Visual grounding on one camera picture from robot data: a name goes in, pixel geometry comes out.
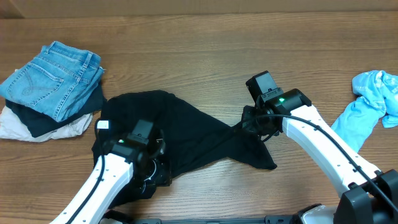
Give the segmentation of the black t-shirt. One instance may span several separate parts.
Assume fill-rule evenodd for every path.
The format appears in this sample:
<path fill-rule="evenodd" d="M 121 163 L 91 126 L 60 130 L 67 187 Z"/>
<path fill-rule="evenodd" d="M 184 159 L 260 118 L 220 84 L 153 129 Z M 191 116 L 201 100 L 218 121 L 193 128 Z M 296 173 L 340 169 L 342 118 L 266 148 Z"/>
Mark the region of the black t-shirt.
<path fill-rule="evenodd" d="M 111 128 L 100 131 L 100 139 L 92 147 L 95 159 L 105 141 L 131 132 L 140 119 L 162 130 L 165 141 L 165 152 L 159 157 L 160 173 L 146 183 L 130 181 L 111 202 L 112 207 L 149 199 L 160 184 L 169 185 L 180 174 L 225 157 L 257 169 L 277 167 L 258 136 L 228 126 L 166 91 L 114 97 L 103 105 L 101 118 L 109 120 Z"/>

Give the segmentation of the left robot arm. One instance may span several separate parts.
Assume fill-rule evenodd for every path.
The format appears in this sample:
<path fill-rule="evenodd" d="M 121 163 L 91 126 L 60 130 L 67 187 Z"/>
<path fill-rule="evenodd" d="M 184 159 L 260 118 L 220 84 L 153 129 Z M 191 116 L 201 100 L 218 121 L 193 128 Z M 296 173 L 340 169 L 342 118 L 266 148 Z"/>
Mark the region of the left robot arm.
<path fill-rule="evenodd" d="M 135 194 L 144 196 L 172 183 L 160 137 L 128 134 L 106 141 L 103 149 L 106 154 L 99 156 L 89 178 L 51 224 L 99 223 L 125 186 L 130 184 Z"/>

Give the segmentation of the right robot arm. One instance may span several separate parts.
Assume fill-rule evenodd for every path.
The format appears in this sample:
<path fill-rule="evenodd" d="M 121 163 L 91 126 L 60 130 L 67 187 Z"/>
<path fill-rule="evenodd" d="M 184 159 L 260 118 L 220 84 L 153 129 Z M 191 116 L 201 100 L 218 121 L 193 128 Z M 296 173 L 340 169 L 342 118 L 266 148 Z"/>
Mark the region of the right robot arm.
<path fill-rule="evenodd" d="M 267 138 L 284 133 L 299 144 L 329 178 L 340 198 L 336 207 L 309 206 L 291 223 L 397 224 L 397 171 L 382 172 L 359 156 L 324 122 L 298 89 L 250 92 L 242 127 Z"/>

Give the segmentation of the light blue garment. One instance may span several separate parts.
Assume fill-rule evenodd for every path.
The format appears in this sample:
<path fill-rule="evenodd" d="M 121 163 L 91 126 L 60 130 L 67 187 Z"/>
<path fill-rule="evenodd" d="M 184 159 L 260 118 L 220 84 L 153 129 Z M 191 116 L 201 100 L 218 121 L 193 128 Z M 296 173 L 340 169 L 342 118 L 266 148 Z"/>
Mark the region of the light blue garment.
<path fill-rule="evenodd" d="M 352 79 L 357 99 L 342 112 L 331 128 L 358 152 L 379 120 L 385 128 L 397 126 L 397 76 L 384 70 L 360 73 Z"/>

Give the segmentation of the folded blue jeans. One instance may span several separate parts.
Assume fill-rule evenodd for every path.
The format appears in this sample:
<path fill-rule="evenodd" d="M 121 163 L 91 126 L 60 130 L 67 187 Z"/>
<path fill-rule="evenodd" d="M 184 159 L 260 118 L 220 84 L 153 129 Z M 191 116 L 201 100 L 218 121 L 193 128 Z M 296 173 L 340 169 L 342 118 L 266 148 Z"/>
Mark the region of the folded blue jeans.
<path fill-rule="evenodd" d="M 103 73 L 99 55 L 54 41 L 1 83 L 1 96 L 61 122 L 83 107 Z"/>

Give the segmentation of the folded white garment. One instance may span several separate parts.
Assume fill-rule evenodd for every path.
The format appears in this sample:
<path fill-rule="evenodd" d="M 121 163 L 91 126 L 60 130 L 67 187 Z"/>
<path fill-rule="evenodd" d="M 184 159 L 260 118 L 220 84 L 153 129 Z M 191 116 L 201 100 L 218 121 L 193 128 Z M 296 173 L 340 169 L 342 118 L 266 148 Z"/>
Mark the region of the folded white garment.
<path fill-rule="evenodd" d="M 58 123 L 43 115 L 32 115 L 25 120 L 5 106 L 1 112 L 1 139 L 12 139 L 27 142 L 44 142 L 50 139 L 73 138 L 82 135 L 93 119 L 93 114 L 84 114 L 79 118 Z"/>

